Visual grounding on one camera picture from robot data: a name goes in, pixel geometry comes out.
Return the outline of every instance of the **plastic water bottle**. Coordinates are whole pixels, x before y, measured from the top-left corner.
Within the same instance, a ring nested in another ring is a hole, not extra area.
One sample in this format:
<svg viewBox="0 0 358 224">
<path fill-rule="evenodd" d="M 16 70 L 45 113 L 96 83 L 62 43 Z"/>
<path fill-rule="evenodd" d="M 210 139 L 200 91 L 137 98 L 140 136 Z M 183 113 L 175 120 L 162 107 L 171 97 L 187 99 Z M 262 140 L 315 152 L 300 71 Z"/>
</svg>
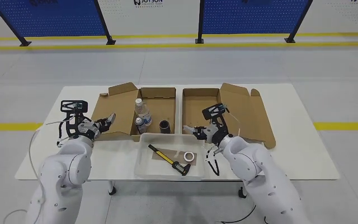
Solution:
<svg viewBox="0 0 358 224">
<path fill-rule="evenodd" d="M 150 116 L 150 111 L 147 105 L 142 101 L 142 99 L 135 100 L 135 112 L 138 117 L 144 120 L 145 126 L 149 126 L 152 123 L 152 117 Z"/>
</svg>

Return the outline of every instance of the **table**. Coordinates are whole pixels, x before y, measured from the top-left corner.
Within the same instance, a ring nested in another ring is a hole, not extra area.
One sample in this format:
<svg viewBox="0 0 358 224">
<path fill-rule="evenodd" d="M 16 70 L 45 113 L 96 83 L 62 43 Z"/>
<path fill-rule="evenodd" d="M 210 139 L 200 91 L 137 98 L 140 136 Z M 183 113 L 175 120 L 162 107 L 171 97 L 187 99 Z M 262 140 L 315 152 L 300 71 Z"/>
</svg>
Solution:
<svg viewBox="0 0 358 224">
<path fill-rule="evenodd" d="M 256 88 L 262 96 L 272 131 L 276 138 L 276 147 L 270 150 L 275 162 L 287 173 L 291 180 L 334 180 L 340 175 L 333 164 L 318 132 L 291 84 L 249 84 L 239 85 L 249 89 Z M 183 88 L 220 88 L 221 85 L 170 85 L 176 88 L 176 129 L 181 133 L 182 89 Z M 91 117 L 95 109 L 98 94 L 107 92 L 108 86 L 66 86 L 62 89 L 44 123 L 63 120 L 65 114 L 60 111 L 62 100 L 85 100 Z M 58 125 L 46 125 L 37 134 L 31 147 L 35 167 L 48 156 L 56 154 Z M 92 171 L 88 180 L 140 180 L 134 176 L 134 166 L 139 143 L 131 140 L 95 142 L 93 149 Z M 229 162 L 217 155 L 220 176 L 216 176 L 207 165 L 210 176 L 206 181 L 238 181 Z M 29 156 L 26 155 L 15 178 L 35 180 Z"/>
</svg>

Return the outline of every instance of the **barrier fence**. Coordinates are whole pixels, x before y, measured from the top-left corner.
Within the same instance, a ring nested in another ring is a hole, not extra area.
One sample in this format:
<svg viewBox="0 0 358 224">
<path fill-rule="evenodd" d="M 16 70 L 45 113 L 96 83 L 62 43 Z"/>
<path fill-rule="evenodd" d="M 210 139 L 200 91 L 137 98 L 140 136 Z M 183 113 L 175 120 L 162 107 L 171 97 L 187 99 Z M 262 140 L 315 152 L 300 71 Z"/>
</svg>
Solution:
<svg viewBox="0 0 358 224">
<path fill-rule="evenodd" d="M 294 37 L 313 0 L 200 0 L 197 44 L 203 34 L 290 34 Z"/>
<path fill-rule="evenodd" d="M 197 44 L 203 34 L 290 34 L 294 37 L 312 0 L 200 0 Z M 98 0 L 0 0 L 0 16 L 21 42 L 33 36 L 106 36 Z"/>
</svg>

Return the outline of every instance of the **yellow floor stripe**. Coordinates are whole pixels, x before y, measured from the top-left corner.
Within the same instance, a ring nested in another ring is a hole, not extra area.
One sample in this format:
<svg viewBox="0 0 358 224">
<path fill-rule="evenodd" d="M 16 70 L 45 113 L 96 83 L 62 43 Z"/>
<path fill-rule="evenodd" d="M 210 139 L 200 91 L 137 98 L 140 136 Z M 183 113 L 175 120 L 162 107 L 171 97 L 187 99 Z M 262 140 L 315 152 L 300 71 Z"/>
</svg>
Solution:
<svg viewBox="0 0 358 224">
<path fill-rule="evenodd" d="M 30 45 L 0 46 L 0 50 L 94 50 L 139 48 L 297 48 L 297 47 L 357 47 L 358 42 L 287 43 L 206 43 L 206 44 L 118 44 L 118 45 Z"/>
<path fill-rule="evenodd" d="M 316 130 L 358 130 L 358 122 L 315 122 Z"/>
<path fill-rule="evenodd" d="M 30 131 L 42 123 L 0 123 L 0 131 Z M 358 122 L 315 122 L 316 130 L 358 130 Z"/>
<path fill-rule="evenodd" d="M 42 123 L 0 123 L 0 131 L 36 130 Z"/>
<path fill-rule="evenodd" d="M 203 34 L 204 38 L 271 38 L 288 37 L 289 34 Z M 358 32 L 317 32 L 317 33 L 298 33 L 296 36 L 358 36 Z M 197 34 L 153 34 L 153 35 L 112 35 L 113 39 L 140 39 L 140 38 L 196 38 Z M 35 36 L 26 37 L 28 40 L 83 40 L 83 39 L 106 39 L 105 36 Z M 0 40 L 17 40 L 16 37 Z"/>
</svg>

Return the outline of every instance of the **white wall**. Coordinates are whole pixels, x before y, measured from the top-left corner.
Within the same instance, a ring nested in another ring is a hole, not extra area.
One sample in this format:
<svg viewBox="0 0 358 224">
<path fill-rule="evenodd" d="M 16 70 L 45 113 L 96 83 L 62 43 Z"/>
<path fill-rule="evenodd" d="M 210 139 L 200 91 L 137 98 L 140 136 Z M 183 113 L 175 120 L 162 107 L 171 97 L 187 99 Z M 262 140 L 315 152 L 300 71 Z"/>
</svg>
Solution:
<svg viewBox="0 0 358 224">
<path fill-rule="evenodd" d="M 112 35 L 197 32 L 200 0 L 162 0 L 161 4 L 141 3 L 140 6 L 136 6 L 134 0 L 99 0 L 98 2 Z"/>
<path fill-rule="evenodd" d="M 134 0 L 98 1 L 112 35 L 197 33 L 200 0 L 162 0 L 140 8 Z M 299 32 L 358 32 L 358 1 L 313 0 Z M 0 19 L 0 37 L 10 36 Z"/>
<path fill-rule="evenodd" d="M 358 2 L 313 0 L 299 32 L 358 32 Z"/>
</svg>

